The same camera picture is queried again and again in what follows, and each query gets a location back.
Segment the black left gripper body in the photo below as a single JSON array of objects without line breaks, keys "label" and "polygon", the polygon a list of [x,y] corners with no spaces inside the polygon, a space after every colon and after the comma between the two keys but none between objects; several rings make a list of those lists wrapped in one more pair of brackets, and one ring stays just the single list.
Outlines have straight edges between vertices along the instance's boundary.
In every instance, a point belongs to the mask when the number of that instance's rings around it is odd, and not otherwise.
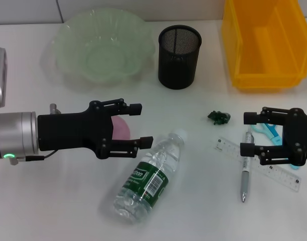
[{"label": "black left gripper body", "polygon": [[114,101],[91,101],[79,113],[46,114],[37,117],[41,151],[87,148],[97,158],[110,157]]}]

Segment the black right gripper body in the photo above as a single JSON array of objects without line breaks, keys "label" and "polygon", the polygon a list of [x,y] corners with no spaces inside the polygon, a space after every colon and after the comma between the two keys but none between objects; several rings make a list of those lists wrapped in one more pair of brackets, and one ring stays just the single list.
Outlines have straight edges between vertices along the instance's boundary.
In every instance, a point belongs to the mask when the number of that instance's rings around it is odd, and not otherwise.
[{"label": "black right gripper body", "polygon": [[288,111],[283,124],[282,146],[288,151],[288,161],[303,166],[307,160],[307,115],[300,108]]}]

